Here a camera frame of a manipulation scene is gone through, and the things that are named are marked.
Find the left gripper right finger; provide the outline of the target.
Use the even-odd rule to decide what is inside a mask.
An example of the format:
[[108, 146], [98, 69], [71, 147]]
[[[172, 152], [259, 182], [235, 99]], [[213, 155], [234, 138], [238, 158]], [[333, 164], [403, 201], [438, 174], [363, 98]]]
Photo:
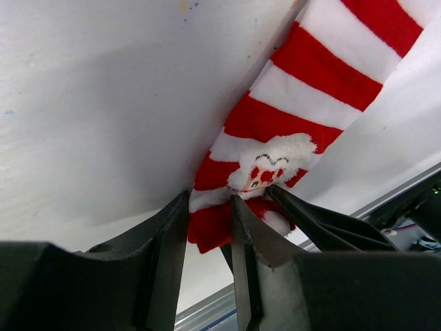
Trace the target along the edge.
[[440, 257], [308, 252], [231, 198], [240, 330], [439, 330]]

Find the red white striped sock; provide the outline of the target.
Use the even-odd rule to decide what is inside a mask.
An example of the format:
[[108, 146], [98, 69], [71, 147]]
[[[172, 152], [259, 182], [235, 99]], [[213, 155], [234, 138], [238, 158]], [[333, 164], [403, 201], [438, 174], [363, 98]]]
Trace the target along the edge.
[[439, 10], [439, 1], [308, 1], [205, 155], [188, 241], [200, 253], [231, 241], [234, 194], [279, 234], [293, 231], [266, 189], [290, 189], [317, 164]]

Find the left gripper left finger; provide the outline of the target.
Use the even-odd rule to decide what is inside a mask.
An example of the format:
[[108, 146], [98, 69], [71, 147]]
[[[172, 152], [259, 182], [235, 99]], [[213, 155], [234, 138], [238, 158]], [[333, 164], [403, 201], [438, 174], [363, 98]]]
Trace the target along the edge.
[[85, 252], [1, 243], [2, 330], [172, 330], [187, 243], [187, 192]]

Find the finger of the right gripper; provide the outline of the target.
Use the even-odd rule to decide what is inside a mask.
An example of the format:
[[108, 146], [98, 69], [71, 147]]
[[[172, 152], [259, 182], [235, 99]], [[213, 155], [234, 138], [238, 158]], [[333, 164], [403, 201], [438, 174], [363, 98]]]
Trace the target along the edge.
[[232, 259], [232, 245], [230, 243], [222, 245], [220, 247], [220, 250], [223, 254], [223, 257], [230, 269], [231, 272], [233, 272], [233, 259]]

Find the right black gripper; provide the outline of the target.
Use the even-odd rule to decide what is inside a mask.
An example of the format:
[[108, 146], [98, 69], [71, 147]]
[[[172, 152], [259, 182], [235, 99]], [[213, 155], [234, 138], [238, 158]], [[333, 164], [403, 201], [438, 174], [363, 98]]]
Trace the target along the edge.
[[374, 210], [368, 223], [307, 203], [277, 185], [268, 187], [267, 193], [323, 252], [395, 252], [394, 244], [379, 230], [392, 229], [405, 219], [440, 239], [440, 175], [425, 179]]

